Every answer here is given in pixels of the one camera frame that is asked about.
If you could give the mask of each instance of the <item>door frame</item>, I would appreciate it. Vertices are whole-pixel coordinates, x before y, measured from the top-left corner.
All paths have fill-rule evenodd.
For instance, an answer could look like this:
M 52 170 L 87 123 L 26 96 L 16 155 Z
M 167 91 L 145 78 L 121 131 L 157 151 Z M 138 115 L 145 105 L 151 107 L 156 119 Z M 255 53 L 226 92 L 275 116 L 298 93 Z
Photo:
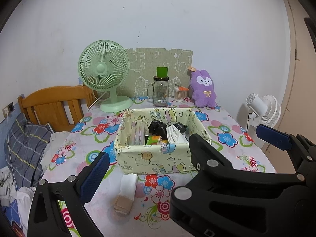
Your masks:
M 289 26 L 290 26 L 290 68 L 289 68 L 289 75 L 288 80 L 285 88 L 284 97 L 281 103 L 281 116 L 277 124 L 275 125 L 274 129 L 278 129 L 284 114 L 286 107 L 288 106 L 290 95 L 292 92 L 293 82 L 294 82 L 294 74 L 295 74 L 295 68 L 296 68 L 296 32 L 295 32 L 295 24 L 294 24 L 294 17 L 292 13 L 292 9 L 290 6 L 290 2 L 288 0 L 283 0 L 286 8 L 286 13 L 288 15 L 289 20 Z M 265 142 L 262 151 L 266 152 L 266 150 L 269 147 L 269 143 Z

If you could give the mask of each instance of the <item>desk fan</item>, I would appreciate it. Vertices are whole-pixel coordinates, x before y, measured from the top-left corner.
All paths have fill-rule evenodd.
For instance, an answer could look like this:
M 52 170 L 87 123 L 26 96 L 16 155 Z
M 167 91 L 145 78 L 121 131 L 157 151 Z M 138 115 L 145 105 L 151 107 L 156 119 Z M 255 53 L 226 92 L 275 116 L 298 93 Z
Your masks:
M 132 106 L 130 98 L 116 95 L 116 88 L 124 81 L 129 67 L 126 51 L 116 42 L 99 40 L 84 49 L 78 63 L 83 83 L 93 90 L 110 92 L 110 98 L 101 102 L 100 110 L 118 112 Z
M 260 98 L 252 93 L 247 97 L 246 104 L 253 111 L 249 123 L 254 127 L 261 124 L 274 127 L 281 116 L 281 106 L 272 95 Z

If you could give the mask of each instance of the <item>floral tablecloth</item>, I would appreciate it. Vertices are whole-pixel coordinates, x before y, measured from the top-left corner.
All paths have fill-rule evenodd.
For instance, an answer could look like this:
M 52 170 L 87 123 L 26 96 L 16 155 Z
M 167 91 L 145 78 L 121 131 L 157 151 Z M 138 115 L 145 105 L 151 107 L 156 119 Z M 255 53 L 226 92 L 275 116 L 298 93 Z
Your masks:
M 133 99 L 132 108 L 152 108 L 146 98 Z M 275 170 L 252 138 L 219 105 L 215 108 L 196 108 L 189 98 L 179 103 L 171 101 L 170 108 L 192 108 L 212 137 L 212 146 L 230 160 L 235 169 L 272 172 Z M 129 215 L 114 211 L 113 202 L 120 191 L 123 175 L 117 165 L 114 139 L 122 113 L 105 113 L 94 107 L 75 126 L 65 143 L 54 155 L 43 175 L 48 182 L 64 181 L 78 175 L 91 164 L 99 152 L 110 155 L 110 168 L 96 194 L 85 208 L 104 236 L 191 236 L 169 216 L 172 189 L 185 185 L 196 171 L 162 175 L 139 175 L 132 210 Z M 73 236 L 78 232 L 65 202 L 60 202 L 62 214 Z

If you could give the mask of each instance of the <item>beige door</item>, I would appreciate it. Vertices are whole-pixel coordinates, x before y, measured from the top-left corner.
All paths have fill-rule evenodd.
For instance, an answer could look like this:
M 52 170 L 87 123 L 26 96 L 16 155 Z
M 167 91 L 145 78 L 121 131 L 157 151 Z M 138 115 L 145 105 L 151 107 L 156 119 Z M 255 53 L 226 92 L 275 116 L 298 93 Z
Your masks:
M 292 64 L 293 79 L 288 81 L 290 96 L 278 129 L 301 134 L 316 144 L 316 53 L 304 21 L 309 16 L 298 0 L 285 2 L 289 4 L 289 21 L 293 22 L 290 22 L 291 47 L 294 42 L 296 54 Z M 278 173 L 295 172 L 286 151 L 269 145 L 265 154 Z

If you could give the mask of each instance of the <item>wall socket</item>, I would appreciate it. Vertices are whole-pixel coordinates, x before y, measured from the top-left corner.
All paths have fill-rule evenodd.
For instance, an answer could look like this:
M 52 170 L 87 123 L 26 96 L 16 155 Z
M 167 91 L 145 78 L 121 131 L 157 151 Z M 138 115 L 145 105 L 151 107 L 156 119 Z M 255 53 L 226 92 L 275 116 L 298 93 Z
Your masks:
M 10 113 L 11 113 L 12 111 L 14 111 L 13 102 L 11 102 L 8 106 L 5 106 L 5 107 L 2 109 L 2 113 L 3 113 L 4 118 L 6 118 L 8 115 L 10 115 Z

